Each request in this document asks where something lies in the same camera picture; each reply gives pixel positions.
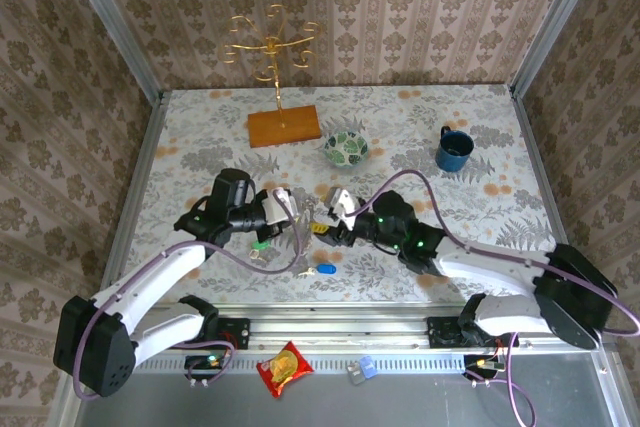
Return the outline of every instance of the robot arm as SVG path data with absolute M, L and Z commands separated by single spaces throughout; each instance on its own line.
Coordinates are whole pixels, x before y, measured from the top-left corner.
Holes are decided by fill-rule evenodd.
M 315 235 L 332 246 L 353 246 L 356 239 L 396 255 L 416 274 L 462 277 L 513 292 L 509 296 L 472 296 L 459 324 L 474 343 L 508 332 L 552 332 L 569 344 L 594 349 L 611 304 L 598 294 L 532 265 L 538 261 L 581 277 L 616 296 L 615 287 L 575 248 L 558 244 L 553 252 L 514 251 L 466 241 L 458 245 L 444 230 L 416 219 L 413 207 L 395 191 L 380 195 L 372 212 L 355 212 L 363 201 L 345 189 L 327 195 L 329 214 L 338 226 L 315 224 Z M 488 255 L 474 252 L 479 248 Z M 516 257 L 522 262 L 515 263 Z
M 176 231 L 159 249 L 159 255 L 90 300 L 76 296 L 67 302 L 61 313 L 54 364 L 72 374 L 76 356 L 81 355 L 80 381 L 106 397 L 124 384 L 136 366 L 155 354 L 181 342 L 214 340 L 204 336 L 215 332 L 218 311 L 195 296 L 180 299 L 166 311 L 147 312 L 213 254 L 203 245 L 188 242 L 180 248 L 171 246 L 199 240 L 223 247 L 232 233 L 252 231 L 263 242 L 288 226 L 282 206 L 293 217 L 297 215 L 295 199 L 281 188 L 263 190 L 245 203 L 250 185 L 247 173 L 224 169 L 216 177 L 211 195 L 200 199 L 175 223 Z M 81 337 L 100 310 L 103 313 L 97 317 L 86 346 L 78 352 Z

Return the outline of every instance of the patterned wallpaper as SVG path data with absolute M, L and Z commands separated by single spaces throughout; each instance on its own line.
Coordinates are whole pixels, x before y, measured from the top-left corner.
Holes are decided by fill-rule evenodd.
M 278 2 L 289 12 L 287 39 L 305 20 L 326 30 L 315 65 L 283 66 L 288 85 L 505 83 L 551 1 L 117 0 L 167 90 L 252 85 L 251 56 L 219 61 L 226 20 L 246 15 L 264 29 L 265 6 Z
M 640 312 L 640 0 L 580 0 L 524 103 L 570 241 Z
M 0 0 L 0 426 L 42 426 L 60 310 L 99 286 L 150 108 L 88 0 Z

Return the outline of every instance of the small blue cup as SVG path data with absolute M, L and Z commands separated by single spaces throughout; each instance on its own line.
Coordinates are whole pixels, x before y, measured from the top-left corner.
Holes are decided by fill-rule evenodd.
M 458 172 L 473 151 L 473 139 L 464 132 L 451 130 L 448 125 L 440 129 L 440 145 L 436 164 L 445 172 Z

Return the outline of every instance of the green patterned bowl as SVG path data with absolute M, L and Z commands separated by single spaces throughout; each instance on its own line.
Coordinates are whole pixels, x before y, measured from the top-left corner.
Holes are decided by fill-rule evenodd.
M 336 167 L 353 167 L 367 157 L 367 152 L 367 141 L 357 132 L 338 132 L 324 144 L 324 154 Z

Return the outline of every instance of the gold jewelry stand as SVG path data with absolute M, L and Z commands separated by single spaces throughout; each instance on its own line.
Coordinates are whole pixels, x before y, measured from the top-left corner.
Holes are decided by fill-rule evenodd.
M 269 112 L 258 112 L 249 114 L 249 145 L 251 147 L 266 147 L 268 145 L 288 144 L 290 142 L 301 142 L 303 140 L 318 139 L 322 136 L 320 125 L 318 124 L 318 114 L 315 105 L 305 107 L 295 107 L 290 109 L 282 108 L 280 97 L 280 71 L 278 70 L 278 54 L 282 49 L 293 47 L 294 45 L 309 42 L 321 34 L 320 25 L 316 22 L 306 22 L 303 30 L 310 34 L 293 42 L 283 42 L 281 35 L 286 22 L 284 7 L 281 4 L 273 4 L 267 9 L 267 17 L 274 18 L 276 15 L 282 17 L 282 23 L 276 35 L 265 36 L 258 30 L 256 24 L 244 15 L 236 15 L 229 19 L 229 32 L 238 32 L 238 22 L 245 22 L 263 40 L 262 45 L 242 45 L 225 44 L 223 60 L 226 64 L 233 64 L 237 60 L 237 51 L 253 50 L 264 54 L 264 58 L 258 62 L 252 75 L 260 82 L 273 81 L 276 88 L 276 106 L 278 110 Z M 308 48 L 300 53 L 302 63 L 298 64 L 292 60 L 294 66 L 300 69 L 309 67 L 309 56 L 316 54 Z

